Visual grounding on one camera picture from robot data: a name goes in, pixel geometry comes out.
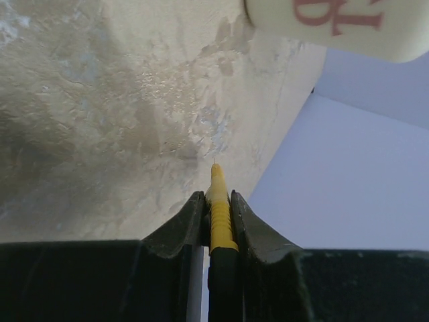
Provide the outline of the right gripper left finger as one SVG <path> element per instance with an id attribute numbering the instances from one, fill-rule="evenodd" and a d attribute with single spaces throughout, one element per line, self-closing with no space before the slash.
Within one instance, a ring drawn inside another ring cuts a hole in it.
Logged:
<path id="1" fill-rule="evenodd" d="M 1 245 L 2 321 L 199 321 L 204 195 L 143 239 Z"/>

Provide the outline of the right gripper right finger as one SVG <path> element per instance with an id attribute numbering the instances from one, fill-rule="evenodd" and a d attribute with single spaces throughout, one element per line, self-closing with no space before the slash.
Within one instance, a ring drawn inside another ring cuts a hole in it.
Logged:
<path id="1" fill-rule="evenodd" d="M 427 252 L 304 249 L 231 201 L 246 321 L 428 320 Z"/>

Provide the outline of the yellow utility knife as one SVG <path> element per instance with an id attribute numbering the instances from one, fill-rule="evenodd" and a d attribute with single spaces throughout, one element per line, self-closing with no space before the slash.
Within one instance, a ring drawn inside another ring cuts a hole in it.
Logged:
<path id="1" fill-rule="evenodd" d="M 205 194 L 210 215 L 208 320 L 241 321 L 242 289 L 239 246 L 233 235 L 231 202 L 221 165 L 213 163 Z"/>

